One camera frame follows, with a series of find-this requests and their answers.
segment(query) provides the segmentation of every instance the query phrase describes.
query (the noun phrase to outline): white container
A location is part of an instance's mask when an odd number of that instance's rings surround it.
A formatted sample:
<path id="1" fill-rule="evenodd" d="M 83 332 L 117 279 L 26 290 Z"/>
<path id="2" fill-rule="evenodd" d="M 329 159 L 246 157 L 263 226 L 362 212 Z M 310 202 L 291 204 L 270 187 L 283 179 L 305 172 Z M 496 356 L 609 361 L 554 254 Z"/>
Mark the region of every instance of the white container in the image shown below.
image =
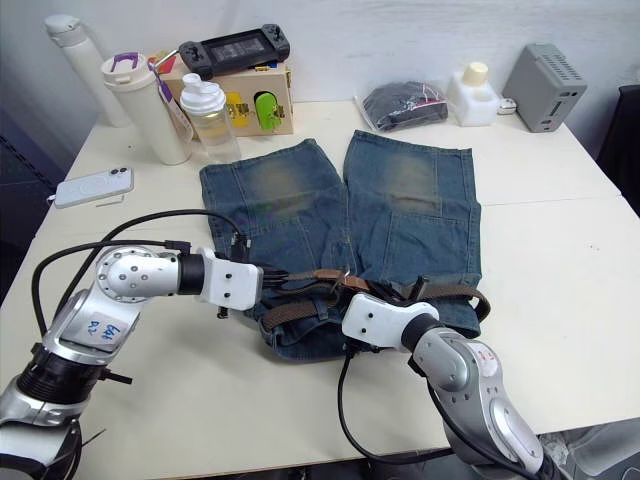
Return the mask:
<path id="1" fill-rule="evenodd" d="M 158 93 L 155 74 L 141 53 L 121 53 L 102 64 L 104 84 L 111 90 L 162 163 L 177 165 L 189 158 Z"/>
<path id="2" fill-rule="evenodd" d="M 102 106 L 109 123 L 114 127 L 129 125 L 131 120 L 127 113 L 102 81 L 100 67 L 104 58 L 87 37 L 80 20 L 71 15 L 51 15 L 44 24 L 51 40 L 62 49 L 71 67 Z"/>
<path id="3" fill-rule="evenodd" d="M 491 125 L 500 107 L 500 97 L 487 81 L 489 69 L 474 62 L 451 78 L 447 100 L 462 127 Z"/>
<path id="4" fill-rule="evenodd" d="M 240 149 L 227 113 L 227 99 L 217 83 L 203 82 L 197 73 L 182 77 L 180 106 L 187 112 L 202 146 L 213 162 L 240 160 Z"/>

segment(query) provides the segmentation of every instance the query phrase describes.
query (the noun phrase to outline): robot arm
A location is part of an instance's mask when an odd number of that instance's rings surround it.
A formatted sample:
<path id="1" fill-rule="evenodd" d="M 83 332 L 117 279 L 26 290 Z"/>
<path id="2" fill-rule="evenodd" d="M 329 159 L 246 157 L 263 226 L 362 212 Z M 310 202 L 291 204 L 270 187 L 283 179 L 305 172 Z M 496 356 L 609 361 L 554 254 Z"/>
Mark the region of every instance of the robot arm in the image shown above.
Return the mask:
<path id="1" fill-rule="evenodd" d="M 196 295 L 234 310 L 260 298 L 262 270 L 252 264 L 196 254 L 156 253 L 141 246 L 105 251 L 96 281 L 74 295 L 36 344 L 33 359 L 0 396 L 0 477 L 70 479 L 79 462 L 78 418 L 98 380 L 130 383 L 107 367 L 133 332 L 141 310 L 156 296 Z M 477 468 L 491 454 L 530 474 L 543 465 L 542 447 L 509 401 L 495 353 L 438 322 L 427 303 L 397 307 L 375 297 L 353 297 L 342 325 L 346 336 L 411 352 L 410 366 L 431 385 L 456 454 Z"/>
<path id="2" fill-rule="evenodd" d="M 203 302 L 247 310 L 261 293 L 260 268 L 217 258 L 209 249 L 176 255 L 117 247 L 107 250 L 96 268 L 91 288 L 70 298 L 34 347 L 32 360 L 0 396 L 2 478 L 9 471 L 28 472 L 18 478 L 73 475 L 81 441 L 78 417 L 98 380 L 131 383 L 107 366 L 153 297 L 197 295 Z"/>
<path id="3" fill-rule="evenodd" d="M 456 432 L 444 424 L 452 449 L 482 475 L 503 475 L 504 469 L 496 469 L 477 448 L 531 476 L 554 470 L 509 400 L 495 352 L 444 327 L 431 305 L 398 307 L 359 293 L 349 305 L 342 331 L 361 342 L 411 353 L 409 366 L 426 377 L 439 412 L 455 424 Z"/>

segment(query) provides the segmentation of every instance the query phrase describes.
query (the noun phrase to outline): blue jeans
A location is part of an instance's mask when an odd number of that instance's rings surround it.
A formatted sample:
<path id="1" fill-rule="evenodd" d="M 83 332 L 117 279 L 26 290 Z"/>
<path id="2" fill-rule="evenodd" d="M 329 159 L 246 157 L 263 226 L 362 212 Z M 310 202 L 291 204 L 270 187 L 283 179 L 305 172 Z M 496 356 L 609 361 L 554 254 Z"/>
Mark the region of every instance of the blue jeans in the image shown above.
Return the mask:
<path id="1" fill-rule="evenodd" d="M 252 262 L 292 273 L 349 268 L 352 275 L 398 287 L 418 276 L 435 284 L 476 286 L 480 280 L 480 205 L 471 150 L 356 131 L 344 183 L 310 139 L 263 157 L 207 166 L 200 179 L 205 206 L 232 217 L 251 238 Z M 214 218 L 209 222 L 216 249 L 228 255 L 230 228 Z M 343 355 L 344 312 L 323 298 L 312 300 L 318 315 L 271 331 L 260 326 L 279 356 Z M 260 324 L 269 308 L 284 301 L 265 292 L 252 315 Z M 464 299 L 430 303 L 445 324 L 469 337 L 480 333 Z"/>

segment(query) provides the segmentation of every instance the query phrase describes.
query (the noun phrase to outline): belt loop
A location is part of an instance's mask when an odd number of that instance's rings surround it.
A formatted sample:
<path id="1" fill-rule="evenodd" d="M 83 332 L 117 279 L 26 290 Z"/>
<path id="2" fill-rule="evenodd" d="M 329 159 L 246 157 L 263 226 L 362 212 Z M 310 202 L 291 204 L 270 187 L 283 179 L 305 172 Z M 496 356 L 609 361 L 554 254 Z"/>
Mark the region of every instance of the belt loop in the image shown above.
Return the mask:
<path id="1" fill-rule="evenodd" d="M 326 322 L 329 320 L 329 306 L 327 305 L 327 301 L 324 298 L 313 298 L 313 304 L 316 307 L 316 311 L 318 312 L 318 319 L 322 322 Z"/>
<path id="2" fill-rule="evenodd" d="M 429 277 L 426 275 L 418 275 L 416 283 L 413 284 L 411 293 L 409 294 L 409 300 L 417 300 L 422 297 L 422 292 L 426 283 L 429 283 Z"/>

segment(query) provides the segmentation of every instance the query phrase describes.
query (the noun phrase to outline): black game controller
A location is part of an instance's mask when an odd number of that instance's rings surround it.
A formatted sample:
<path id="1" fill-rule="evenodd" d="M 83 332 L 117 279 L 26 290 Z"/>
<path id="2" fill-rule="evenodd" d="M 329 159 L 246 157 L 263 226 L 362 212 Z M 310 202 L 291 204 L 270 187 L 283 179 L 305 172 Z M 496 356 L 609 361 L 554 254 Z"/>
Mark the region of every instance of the black game controller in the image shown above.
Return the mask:
<path id="1" fill-rule="evenodd" d="M 185 42 L 178 51 L 190 71 L 209 80 L 215 74 L 231 70 L 282 62 L 289 56 L 290 49 L 282 29 L 269 23 L 260 29 L 225 37 Z"/>

